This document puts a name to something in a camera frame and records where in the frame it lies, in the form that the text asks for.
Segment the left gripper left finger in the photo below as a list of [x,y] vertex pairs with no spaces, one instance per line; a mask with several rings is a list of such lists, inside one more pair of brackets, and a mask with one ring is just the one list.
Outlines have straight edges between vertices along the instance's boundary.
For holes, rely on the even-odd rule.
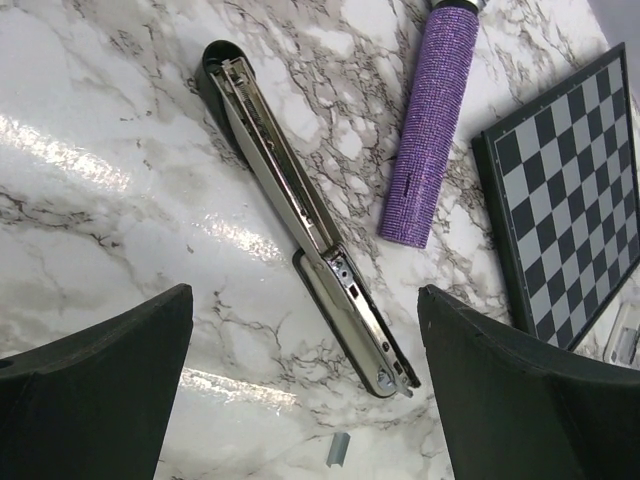
[[153,478],[192,329],[179,284],[2,359],[2,478]]

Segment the grey black stapler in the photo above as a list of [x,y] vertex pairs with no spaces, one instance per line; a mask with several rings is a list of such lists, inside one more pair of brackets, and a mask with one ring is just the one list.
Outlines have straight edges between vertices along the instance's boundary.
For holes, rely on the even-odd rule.
[[195,74],[222,135],[298,245],[293,264],[366,390],[411,397],[421,382],[377,308],[331,214],[236,44],[210,43]]

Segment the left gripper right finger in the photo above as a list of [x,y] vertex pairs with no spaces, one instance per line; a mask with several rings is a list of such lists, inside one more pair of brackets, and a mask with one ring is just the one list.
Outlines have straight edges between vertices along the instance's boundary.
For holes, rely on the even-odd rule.
[[638,372],[543,343],[434,285],[417,310],[455,478],[638,478]]

